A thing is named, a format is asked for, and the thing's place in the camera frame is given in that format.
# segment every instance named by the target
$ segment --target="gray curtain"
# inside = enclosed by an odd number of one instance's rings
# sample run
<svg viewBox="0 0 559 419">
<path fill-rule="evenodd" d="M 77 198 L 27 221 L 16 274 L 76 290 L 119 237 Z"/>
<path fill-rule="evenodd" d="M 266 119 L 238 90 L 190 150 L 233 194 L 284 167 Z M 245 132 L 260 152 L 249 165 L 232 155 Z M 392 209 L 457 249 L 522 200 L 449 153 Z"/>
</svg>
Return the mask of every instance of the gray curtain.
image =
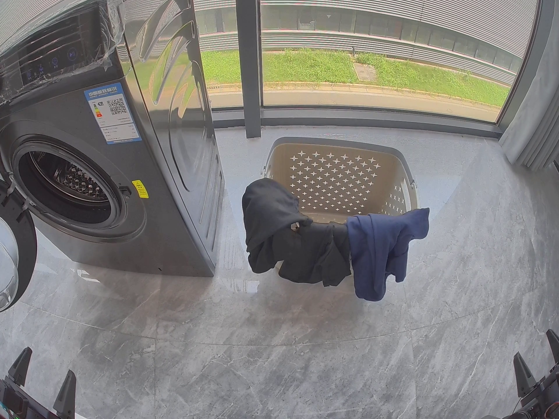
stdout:
<svg viewBox="0 0 559 419">
<path fill-rule="evenodd" d="M 499 143 L 511 163 L 534 170 L 559 153 L 559 0 L 534 80 Z"/>
</svg>

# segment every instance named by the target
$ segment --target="washing machine door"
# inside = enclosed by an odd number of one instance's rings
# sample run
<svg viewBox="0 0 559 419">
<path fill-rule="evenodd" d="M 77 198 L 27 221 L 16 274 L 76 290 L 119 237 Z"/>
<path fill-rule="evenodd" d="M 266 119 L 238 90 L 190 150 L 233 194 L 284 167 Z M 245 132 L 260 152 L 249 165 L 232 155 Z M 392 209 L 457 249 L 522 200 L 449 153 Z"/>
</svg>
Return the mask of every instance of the washing machine door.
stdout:
<svg viewBox="0 0 559 419">
<path fill-rule="evenodd" d="M 25 199 L 0 180 L 0 312 L 21 298 L 37 260 L 37 235 Z"/>
</svg>

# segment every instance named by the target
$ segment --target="building wall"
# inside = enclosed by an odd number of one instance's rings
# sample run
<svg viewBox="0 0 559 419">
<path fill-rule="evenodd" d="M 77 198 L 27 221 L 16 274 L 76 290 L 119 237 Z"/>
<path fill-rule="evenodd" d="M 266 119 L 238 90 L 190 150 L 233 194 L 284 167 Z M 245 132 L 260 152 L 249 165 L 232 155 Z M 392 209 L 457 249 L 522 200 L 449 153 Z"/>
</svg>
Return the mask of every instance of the building wall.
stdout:
<svg viewBox="0 0 559 419">
<path fill-rule="evenodd" d="M 380 52 L 396 57 L 428 61 L 463 68 L 472 73 L 512 83 L 520 67 L 532 34 L 537 0 L 261 0 L 263 48 L 286 47 L 331 48 Z M 231 32 L 236 29 L 233 7 L 235 0 L 194 0 L 201 33 L 202 49 L 237 48 Z M 272 14 L 277 8 L 284 13 L 297 11 L 297 17 L 276 26 Z M 313 13 L 337 10 L 353 14 L 351 32 L 342 29 L 329 32 L 317 27 Z M 371 18 L 370 33 L 356 27 L 356 18 Z M 386 16 L 400 25 L 415 24 L 413 39 L 374 35 L 375 23 Z M 430 30 L 427 39 L 421 29 Z M 462 44 L 474 44 L 472 51 Z"/>
</svg>

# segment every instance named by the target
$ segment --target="pavement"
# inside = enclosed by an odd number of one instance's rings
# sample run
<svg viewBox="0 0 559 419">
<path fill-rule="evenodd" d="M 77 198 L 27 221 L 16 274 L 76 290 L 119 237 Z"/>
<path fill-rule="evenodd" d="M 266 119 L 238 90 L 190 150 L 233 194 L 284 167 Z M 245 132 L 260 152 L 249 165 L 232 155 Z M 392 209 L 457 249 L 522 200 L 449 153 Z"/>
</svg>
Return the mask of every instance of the pavement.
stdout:
<svg viewBox="0 0 559 419">
<path fill-rule="evenodd" d="M 240 85 L 209 86 L 213 108 L 243 105 Z M 357 106 L 443 113 L 495 122 L 500 107 L 460 98 L 365 84 L 267 83 L 266 106 Z"/>
</svg>

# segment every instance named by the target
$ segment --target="warning sticker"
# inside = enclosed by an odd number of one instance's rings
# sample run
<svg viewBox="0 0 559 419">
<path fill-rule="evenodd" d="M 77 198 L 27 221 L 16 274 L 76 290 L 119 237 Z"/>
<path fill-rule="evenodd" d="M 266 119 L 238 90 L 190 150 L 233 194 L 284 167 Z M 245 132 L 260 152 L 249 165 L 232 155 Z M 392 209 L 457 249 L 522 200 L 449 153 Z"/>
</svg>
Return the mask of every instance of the warning sticker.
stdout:
<svg viewBox="0 0 559 419">
<path fill-rule="evenodd" d="M 91 88 L 84 94 L 108 144 L 141 141 L 120 82 Z"/>
<path fill-rule="evenodd" d="M 132 184 L 136 187 L 138 196 L 140 196 L 141 199 L 149 199 L 148 190 L 145 189 L 145 186 L 141 182 L 141 180 L 132 180 Z"/>
</svg>

